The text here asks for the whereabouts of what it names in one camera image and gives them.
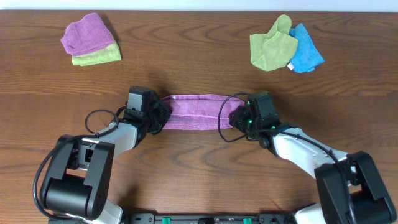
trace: wood surface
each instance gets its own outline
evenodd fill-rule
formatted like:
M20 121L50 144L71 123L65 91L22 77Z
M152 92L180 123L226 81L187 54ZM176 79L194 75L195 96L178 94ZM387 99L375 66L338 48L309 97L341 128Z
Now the wood surface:
M0 11L0 223L46 223L32 199L42 159L59 136L87 133L90 111L122 106L133 85L161 96L268 90L283 121L336 149L370 153L398 205L397 14L287 12L326 60L298 74L250 63L249 35L283 12L100 11L123 60L73 66L60 39L87 13ZM319 200L304 171L217 131L147 136L114 161L109 198L159 213L259 213Z

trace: light green towel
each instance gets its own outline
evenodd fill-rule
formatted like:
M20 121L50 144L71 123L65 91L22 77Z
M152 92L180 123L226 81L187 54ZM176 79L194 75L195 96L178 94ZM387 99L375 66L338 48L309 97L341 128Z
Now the light green towel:
M72 56L72 64L80 66L96 65L117 60L122 60L122 57L120 56L120 50L116 42L93 53Z
M251 63L264 71L285 67L299 43L289 35L291 27L290 17L281 15L267 34L250 35Z

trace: folded pink cloth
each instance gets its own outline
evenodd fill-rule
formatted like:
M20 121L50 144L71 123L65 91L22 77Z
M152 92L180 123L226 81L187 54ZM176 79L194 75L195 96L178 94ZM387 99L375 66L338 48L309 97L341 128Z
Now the folded pink cloth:
M172 114L163 129L176 130L215 130L218 113L227 96L205 95L172 95L162 99L172 109ZM231 98L221 112L220 128L232 128L229 125L229 114L244 101Z
M79 56L104 49L113 44L114 39L100 16L90 13L69 24L61 42L68 54Z

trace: wooden table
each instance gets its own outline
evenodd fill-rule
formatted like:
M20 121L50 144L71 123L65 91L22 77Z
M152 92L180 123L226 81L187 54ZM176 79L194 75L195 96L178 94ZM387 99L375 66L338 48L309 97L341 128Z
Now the wooden table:
M73 66L60 39L87 13L0 12L0 223L46 222L32 199L39 163L59 136L86 133L90 111L122 106L132 85L162 96L268 90L283 121L370 153L398 205L397 14L287 13L326 60L298 74L250 63L249 34L267 32L281 12L99 12L123 60ZM317 202L318 192L308 174L254 142L163 131L114 161L109 198L132 212L258 213Z

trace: pink cloth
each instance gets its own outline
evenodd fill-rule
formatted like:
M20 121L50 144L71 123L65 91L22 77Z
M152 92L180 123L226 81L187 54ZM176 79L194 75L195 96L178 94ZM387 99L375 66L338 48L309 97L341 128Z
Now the pink cloth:
M227 96L205 95L172 95L162 99L172 109L172 114L163 129L176 130L215 130L218 113ZM244 101L231 98L221 112L220 128L232 128L229 125L229 114Z
M68 54L78 56L104 49L113 44L114 39L100 16L90 13L69 24L61 42Z

